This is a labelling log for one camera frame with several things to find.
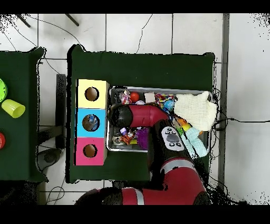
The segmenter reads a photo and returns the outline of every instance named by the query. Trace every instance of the robot control buttons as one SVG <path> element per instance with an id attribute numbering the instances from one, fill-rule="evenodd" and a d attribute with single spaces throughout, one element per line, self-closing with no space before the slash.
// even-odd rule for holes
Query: robot control buttons
<path id="1" fill-rule="evenodd" d="M 181 144 L 181 139 L 178 132 L 173 127 L 167 126 L 163 128 L 161 135 L 168 150 L 182 151 L 185 149 Z"/>

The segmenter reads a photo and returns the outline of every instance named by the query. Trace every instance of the light blue toy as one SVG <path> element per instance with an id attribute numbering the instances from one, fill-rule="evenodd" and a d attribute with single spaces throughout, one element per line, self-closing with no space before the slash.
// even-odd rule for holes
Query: light blue toy
<path id="1" fill-rule="evenodd" d="M 173 111 L 173 106 L 175 105 L 175 102 L 173 100 L 167 100 L 164 103 L 164 107 L 168 110 L 168 111 Z"/>
<path id="2" fill-rule="evenodd" d="M 207 155 L 207 150 L 203 144 L 203 142 L 198 138 L 200 131 L 191 127 L 188 129 L 185 134 L 187 137 L 185 137 L 184 134 L 181 135 L 181 139 L 183 143 L 185 144 L 189 155 L 191 156 L 192 159 L 198 158 L 199 157 L 204 157 Z"/>

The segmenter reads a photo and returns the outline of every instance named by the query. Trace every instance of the red object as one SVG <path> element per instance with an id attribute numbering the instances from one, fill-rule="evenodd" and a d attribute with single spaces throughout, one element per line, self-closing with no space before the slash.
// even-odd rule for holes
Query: red object
<path id="1" fill-rule="evenodd" d="M 132 112 L 130 127 L 152 127 L 160 120 L 168 120 L 169 116 L 157 106 L 129 105 Z"/>
<path id="2" fill-rule="evenodd" d="M 132 102 L 137 102 L 139 100 L 140 96 L 137 92 L 132 92 L 130 94 L 130 99 Z"/>
<path id="3" fill-rule="evenodd" d="M 4 147 L 6 143 L 5 136 L 0 132 L 0 149 Z"/>
<path id="4" fill-rule="evenodd" d="M 175 158 L 173 160 L 185 160 L 184 158 Z M 203 183 L 198 173 L 189 167 L 178 167 L 171 169 L 165 174 L 163 186 L 165 190 L 142 189 L 140 203 L 149 204 L 182 204 L 192 205 L 196 196 L 205 192 Z M 122 189 L 123 205 L 139 204 L 139 197 L 135 189 Z"/>

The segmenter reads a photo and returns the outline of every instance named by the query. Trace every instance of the table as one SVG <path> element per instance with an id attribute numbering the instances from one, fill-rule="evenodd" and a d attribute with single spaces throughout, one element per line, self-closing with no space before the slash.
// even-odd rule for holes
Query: table
<path id="1" fill-rule="evenodd" d="M 213 53 L 203 55 L 125 54 L 86 52 L 79 44 L 67 54 L 66 181 L 147 181 L 146 153 L 108 151 L 103 166 L 74 166 L 76 79 L 107 81 L 111 86 L 132 86 L 211 91 Z M 209 155 L 198 159 L 208 171 Z"/>
<path id="2" fill-rule="evenodd" d="M 0 52 L 0 78 L 7 85 L 7 98 L 26 107 L 20 118 L 12 118 L 0 107 L 0 132 L 6 144 L 0 150 L 0 180 L 42 182 L 47 178 L 37 166 L 38 145 L 55 138 L 56 148 L 65 148 L 66 76 L 56 76 L 55 126 L 39 131 L 38 74 L 44 48 L 29 52 Z"/>
<path id="3" fill-rule="evenodd" d="M 0 52 L 0 77 L 7 85 L 7 98 L 26 107 L 12 118 L 0 108 L 0 132 L 6 145 L 0 150 L 0 180 L 45 181 L 35 164 L 37 150 L 37 62 L 44 48 L 30 52 Z"/>

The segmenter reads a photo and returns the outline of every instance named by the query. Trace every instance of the metal tray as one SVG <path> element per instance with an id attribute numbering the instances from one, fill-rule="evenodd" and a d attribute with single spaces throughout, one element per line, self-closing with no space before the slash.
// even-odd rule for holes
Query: metal tray
<path id="1" fill-rule="evenodd" d="M 111 103 L 115 104 L 115 99 L 114 95 L 117 92 L 122 92 L 126 89 L 122 88 L 115 88 L 113 86 L 109 90 L 109 95 L 111 99 Z M 158 89 L 158 88 L 143 88 L 143 87 L 127 87 L 127 90 L 130 92 L 136 91 L 140 98 L 139 100 L 144 100 L 144 93 L 145 92 L 154 92 L 155 94 L 157 93 L 162 93 L 162 94 L 193 94 L 193 95 L 198 95 L 203 93 L 204 91 L 197 91 L 197 90 L 180 90 L 180 89 Z M 209 97 L 208 100 L 210 102 L 213 101 L 213 95 L 211 92 L 209 92 Z M 114 132 L 114 127 L 110 125 L 109 121 L 107 121 L 107 137 L 106 137 L 106 146 L 108 150 L 111 151 L 121 151 L 121 152 L 140 152 L 140 153 L 146 153 L 147 150 L 142 150 L 138 144 L 130 144 L 130 145 L 114 145 L 112 142 L 112 136 Z M 210 148 L 210 134 L 209 132 L 204 132 L 203 134 L 199 135 L 199 138 L 203 142 L 205 148 L 207 149 L 207 153 L 209 152 Z"/>

